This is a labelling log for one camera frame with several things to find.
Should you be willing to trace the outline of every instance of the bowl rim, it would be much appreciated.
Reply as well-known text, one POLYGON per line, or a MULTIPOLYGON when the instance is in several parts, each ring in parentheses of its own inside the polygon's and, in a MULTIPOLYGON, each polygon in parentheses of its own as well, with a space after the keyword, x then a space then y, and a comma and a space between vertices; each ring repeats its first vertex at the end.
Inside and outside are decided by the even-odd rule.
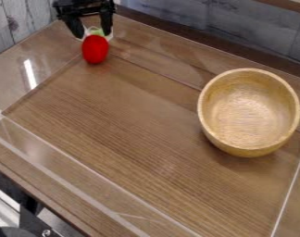
POLYGON ((262 150, 262 149, 266 149, 266 148, 270 148, 270 147, 273 147, 276 145, 282 144, 290 138, 290 136, 292 136, 292 134, 293 134, 293 132, 294 132, 297 126, 298 126, 298 123, 300 123, 300 100, 298 100, 298 96, 297 96, 293 88, 290 87, 290 85, 286 83, 286 81, 280 76, 277 76, 272 72, 269 72, 266 70, 262 70, 262 69, 252 69, 252 68, 231 69, 231 70, 227 70, 223 73, 221 73, 218 76, 215 76, 209 81, 209 83, 206 84, 206 86, 205 86, 205 88, 203 88, 203 90, 202 90, 202 92, 199 94, 199 97, 198 97, 197 113, 198 113, 198 118, 199 118, 199 121, 202 123, 203 129, 207 131, 207 133, 213 137, 213 139, 215 139, 219 143, 222 143, 223 145, 226 145, 229 147, 233 147, 233 148, 237 148, 237 149, 241 149, 241 150, 247 150, 247 151, 257 151, 257 150, 262 150), (202 105, 203 105, 203 96, 205 96, 206 91, 209 90, 210 86, 223 76, 226 76, 226 75, 229 75, 231 73, 235 73, 235 72, 241 72, 241 71, 254 71, 254 72, 258 72, 258 73, 262 73, 262 74, 266 74, 268 76, 270 76, 274 80, 277 80, 285 86, 285 88, 288 89, 288 91, 292 94, 292 98, 293 98, 293 102, 294 102, 294 113, 296 114, 294 114, 294 119, 293 119, 292 126, 290 126, 288 132, 285 132, 285 134, 278 138, 278 140, 276 142, 269 143, 268 145, 260 146, 260 147, 256 147, 256 148, 245 148, 242 146, 233 145, 233 144, 227 143, 223 139, 221 139, 217 136, 217 134, 213 131, 213 129, 210 128, 209 124, 206 123, 205 116, 203 116, 203 107, 202 107, 202 105))

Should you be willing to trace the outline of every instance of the transparent plastic barrier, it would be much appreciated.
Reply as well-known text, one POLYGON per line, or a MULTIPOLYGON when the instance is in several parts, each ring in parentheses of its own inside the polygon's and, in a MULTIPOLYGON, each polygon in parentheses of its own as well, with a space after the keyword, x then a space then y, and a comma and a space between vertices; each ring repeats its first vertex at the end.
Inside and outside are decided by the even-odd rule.
POLYGON ((3 116, 0 144, 138 236, 199 236, 3 116))

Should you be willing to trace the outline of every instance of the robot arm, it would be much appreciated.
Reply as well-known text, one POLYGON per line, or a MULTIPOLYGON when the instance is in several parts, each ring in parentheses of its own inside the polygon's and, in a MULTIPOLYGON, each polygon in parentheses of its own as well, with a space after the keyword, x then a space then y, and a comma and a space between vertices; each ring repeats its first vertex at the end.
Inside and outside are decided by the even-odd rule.
POLYGON ((113 14, 115 5, 113 0, 56 0, 54 8, 58 18, 63 20, 74 36, 79 39, 84 36, 84 26, 80 17, 99 14, 103 32, 111 34, 113 14))

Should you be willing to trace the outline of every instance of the wooden bowl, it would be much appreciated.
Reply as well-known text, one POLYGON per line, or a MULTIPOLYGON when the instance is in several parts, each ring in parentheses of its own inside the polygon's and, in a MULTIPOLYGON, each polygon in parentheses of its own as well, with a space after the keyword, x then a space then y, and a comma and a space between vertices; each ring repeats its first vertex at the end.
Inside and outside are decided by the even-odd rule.
POLYGON ((272 153, 292 137, 300 101, 289 84, 260 69, 234 69, 206 85, 198 116, 214 145, 233 156, 272 153))

